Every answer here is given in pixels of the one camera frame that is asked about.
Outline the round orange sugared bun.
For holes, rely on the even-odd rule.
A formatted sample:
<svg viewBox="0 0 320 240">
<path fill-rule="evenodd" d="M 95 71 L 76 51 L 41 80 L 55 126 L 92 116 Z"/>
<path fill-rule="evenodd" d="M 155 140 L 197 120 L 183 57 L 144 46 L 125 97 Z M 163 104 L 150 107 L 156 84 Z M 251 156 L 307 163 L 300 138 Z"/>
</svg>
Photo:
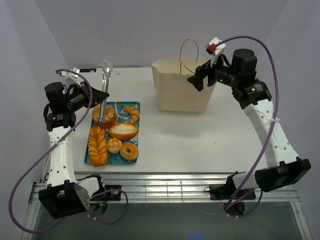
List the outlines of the round orange sugared bun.
<svg viewBox="0 0 320 240">
<path fill-rule="evenodd" d="M 105 107 L 105 116 L 104 116 L 105 123 L 104 124 L 99 123 L 100 110 L 101 110 L 100 104 L 93 108 L 92 110 L 93 121 L 97 126 L 101 127 L 102 129 L 108 129 L 109 127 L 113 126 L 116 123 L 117 118 L 116 118 L 115 110 L 111 105 L 107 105 Z"/>
</svg>

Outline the metal serving tongs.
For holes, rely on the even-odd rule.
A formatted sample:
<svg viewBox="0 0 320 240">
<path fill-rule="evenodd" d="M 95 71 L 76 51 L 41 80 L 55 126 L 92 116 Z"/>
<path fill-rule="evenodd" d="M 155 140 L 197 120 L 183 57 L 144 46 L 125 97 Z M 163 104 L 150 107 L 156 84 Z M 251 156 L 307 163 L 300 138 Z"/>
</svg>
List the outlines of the metal serving tongs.
<svg viewBox="0 0 320 240">
<path fill-rule="evenodd" d="M 109 88 L 109 81 L 111 75 L 113 73 L 113 64 L 110 61 L 103 60 L 102 61 L 102 91 L 104 93 L 108 92 Z M 106 123 L 105 116 L 106 116 L 106 105 L 107 100 L 103 100 L 100 105 L 100 116 L 98 123 L 104 125 Z"/>
</svg>

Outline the brown paper bag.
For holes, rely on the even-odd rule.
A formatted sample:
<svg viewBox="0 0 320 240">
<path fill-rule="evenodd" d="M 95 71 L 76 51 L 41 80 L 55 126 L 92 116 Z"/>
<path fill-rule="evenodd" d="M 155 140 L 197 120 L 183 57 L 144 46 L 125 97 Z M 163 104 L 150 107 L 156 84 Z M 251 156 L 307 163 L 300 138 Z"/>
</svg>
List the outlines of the brown paper bag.
<svg viewBox="0 0 320 240">
<path fill-rule="evenodd" d="M 197 56 L 195 60 L 160 58 L 152 63 L 152 76 L 160 111 L 204 113 L 215 85 L 204 86 L 202 91 L 188 82 L 195 69 L 204 64 Z"/>
</svg>

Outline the fake croissant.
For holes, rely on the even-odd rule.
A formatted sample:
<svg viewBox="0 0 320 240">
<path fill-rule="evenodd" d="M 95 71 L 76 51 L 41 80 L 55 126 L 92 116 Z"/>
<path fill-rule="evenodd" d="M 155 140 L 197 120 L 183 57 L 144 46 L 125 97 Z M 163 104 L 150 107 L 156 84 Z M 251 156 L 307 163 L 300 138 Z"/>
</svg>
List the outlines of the fake croissant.
<svg viewBox="0 0 320 240">
<path fill-rule="evenodd" d="M 139 119 L 139 117 L 140 117 L 140 112 L 136 107 L 125 106 L 123 108 L 123 111 L 130 115 L 129 123 L 132 124 L 132 125 L 135 124 L 137 122 L 137 120 Z"/>
</svg>

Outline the small round scored roll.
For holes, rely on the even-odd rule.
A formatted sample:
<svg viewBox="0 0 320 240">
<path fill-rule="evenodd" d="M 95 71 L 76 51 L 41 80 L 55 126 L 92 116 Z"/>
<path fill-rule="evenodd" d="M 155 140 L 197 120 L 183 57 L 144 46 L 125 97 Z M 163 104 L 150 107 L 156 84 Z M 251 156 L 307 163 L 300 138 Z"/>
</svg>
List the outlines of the small round scored roll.
<svg viewBox="0 0 320 240">
<path fill-rule="evenodd" d="M 117 139 L 117 138 L 111 138 L 110 140 L 107 141 L 106 143 L 106 148 L 109 153 L 111 154 L 117 154 L 122 147 L 122 141 Z"/>
</svg>

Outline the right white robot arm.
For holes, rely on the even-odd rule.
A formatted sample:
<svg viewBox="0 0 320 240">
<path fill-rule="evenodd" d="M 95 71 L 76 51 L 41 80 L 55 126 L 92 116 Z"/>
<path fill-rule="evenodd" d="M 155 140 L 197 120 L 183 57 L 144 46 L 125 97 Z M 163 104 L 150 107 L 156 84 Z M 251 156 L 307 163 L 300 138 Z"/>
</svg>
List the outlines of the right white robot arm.
<svg viewBox="0 0 320 240">
<path fill-rule="evenodd" d="M 250 49 L 233 52 L 232 62 L 218 50 L 209 50 L 212 59 L 198 66 L 187 80 L 198 91 L 221 83 L 231 88 L 231 93 L 250 119 L 265 149 L 267 167 L 255 170 L 250 177 L 246 172 L 236 172 L 222 185 L 211 185 L 210 193 L 216 199 L 237 199 L 247 189 L 259 188 L 270 192 L 298 182 L 310 169 L 311 163 L 301 159 L 289 143 L 280 121 L 274 116 L 276 108 L 267 85 L 256 78 L 257 57 Z"/>
</svg>

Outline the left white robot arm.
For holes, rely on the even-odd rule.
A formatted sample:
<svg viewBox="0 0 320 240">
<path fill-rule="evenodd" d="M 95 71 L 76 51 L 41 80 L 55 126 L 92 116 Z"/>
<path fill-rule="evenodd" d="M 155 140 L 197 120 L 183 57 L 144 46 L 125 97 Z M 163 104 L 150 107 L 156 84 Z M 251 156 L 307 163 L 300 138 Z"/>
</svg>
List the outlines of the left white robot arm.
<svg viewBox="0 0 320 240">
<path fill-rule="evenodd" d="M 86 212 L 90 198 L 100 200 L 106 195 L 106 187 L 99 174 L 92 174 L 77 181 L 73 167 L 73 141 L 76 124 L 75 112 L 82 107 L 93 108 L 102 103 L 109 94 L 87 84 L 66 87 L 53 82 L 45 88 L 49 101 L 44 109 L 44 119 L 50 145 L 49 176 L 45 189 L 38 193 L 42 205 L 54 219 Z"/>
</svg>

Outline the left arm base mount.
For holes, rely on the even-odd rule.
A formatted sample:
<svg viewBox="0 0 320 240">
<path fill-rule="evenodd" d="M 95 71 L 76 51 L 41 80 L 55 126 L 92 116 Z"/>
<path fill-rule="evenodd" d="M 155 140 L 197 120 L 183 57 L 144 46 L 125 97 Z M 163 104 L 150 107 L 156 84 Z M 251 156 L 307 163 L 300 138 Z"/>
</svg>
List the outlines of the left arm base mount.
<svg viewBox="0 0 320 240">
<path fill-rule="evenodd" d="M 120 201 L 121 200 L 121 192 L 119 190 L 122 189 L 122 185 L 108 185 L 106 184 L 104 187 L 100 188 L 97 192 L 95 192 L 91 197 L 92 201 L 104 202 L 108 201 Z M 99 196 L 95 196 L 104 191 L 108 191 L 107 193 L 101 194 Z"/>
</svg>

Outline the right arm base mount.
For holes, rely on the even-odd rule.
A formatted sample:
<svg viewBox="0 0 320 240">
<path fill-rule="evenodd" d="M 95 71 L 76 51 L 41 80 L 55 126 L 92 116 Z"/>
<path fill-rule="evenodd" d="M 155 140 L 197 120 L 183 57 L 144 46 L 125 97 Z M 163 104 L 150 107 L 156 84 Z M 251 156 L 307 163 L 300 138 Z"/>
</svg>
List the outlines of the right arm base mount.
<svg viewBox="0 0 320 240">
<path fill-rule="evenodd" d="M 226 183 L 210 184 L 209 186 L 206 186 L 203 191 L 205 193 L 210 194 L 211 200 L 229 200 L 232 194 L 236 191 L 235 184 L 232 182 L 232 177 L 235 176 L 236 174 L 239 174 L 239 172 L 236 171 L 232 175 L 228 176 L 226 179 Z M 237 200 L 240 197 L 243 197 L 249 191 L 250 191 L 249 189 L 240 190 L 238 194 L 235 196 L 234 200 Z M 253 191 L 248 195 L 246 195 L 242 200 L 255 200 L 255 199 L 256 199 L 256 194 Z"/>
</svg>

